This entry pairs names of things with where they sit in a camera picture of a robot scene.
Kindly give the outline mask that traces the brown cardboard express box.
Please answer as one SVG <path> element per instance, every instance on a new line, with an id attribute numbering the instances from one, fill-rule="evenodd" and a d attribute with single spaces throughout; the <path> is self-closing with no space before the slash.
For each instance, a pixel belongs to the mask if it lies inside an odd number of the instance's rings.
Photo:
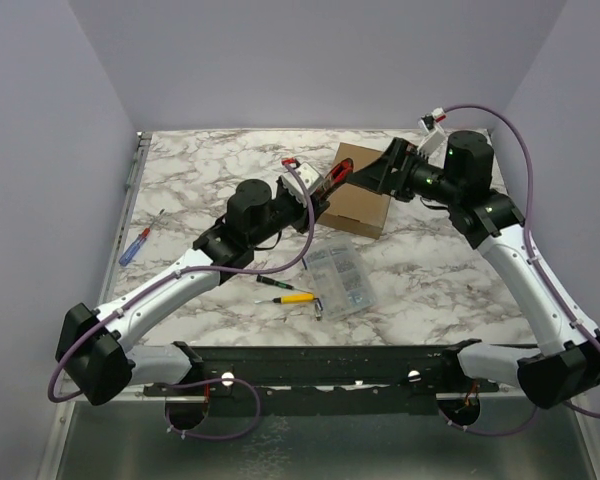
<path id="1" fill-rule="evenodd" d="M 333 166 L 351 158 L 354 172 L 377 160 L 381 152 L 349 143 L 340 143 Z M 335 230 L 377 240 L 383 233 L 390 205 L 388 196 L 379 196 L 363 188 L 343 185 L 329 198 L 329 208 L 317 223 Z"/>

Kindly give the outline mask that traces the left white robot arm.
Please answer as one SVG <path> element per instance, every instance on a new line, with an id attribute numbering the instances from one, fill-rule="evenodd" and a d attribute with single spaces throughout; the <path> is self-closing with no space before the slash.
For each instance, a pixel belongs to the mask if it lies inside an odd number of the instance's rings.
<path id="1" fill-rule="evenodd" d="M 93 406 L 134 383 L 168 383 L 179 394 L 194 392 L 201 371 L 185 348 L 171 344 L 157 362 L 143 365 L 135 345 L 188 301 L 237 274 L 253 274 L 255 251 L 285 228 L 313 235 L 328 196 L 325 177 L 308 164 L 288 168 L 275 189 L 258 179 L 241 182 L 225 213 L 173 264 L 119 299 L 94 309 L 79 303 L 65 314 L 52 376 L 66 373 Z"/>

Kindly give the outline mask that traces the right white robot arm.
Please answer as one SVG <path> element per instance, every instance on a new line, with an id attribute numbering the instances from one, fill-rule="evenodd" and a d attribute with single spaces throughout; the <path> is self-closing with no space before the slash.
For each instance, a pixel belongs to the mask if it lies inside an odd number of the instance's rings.
<path id="1" fill-rule="evenodd" d="M 444 163 L 395 138 L 370 165 L 347 181 L 378 195 L 409 202 L 420 196 L 443 205 L 453 227 L 494 268 L 535 336 L 535 349 L 471 341 L 439 367 L 441 383 L 461 391 L 474 379 L 516 386 L 549 409 L 600 385 L 600 328 L 541 258 L 511 198 L 491 186 L 494 150 L 486 137 L 457 131 Z"/>

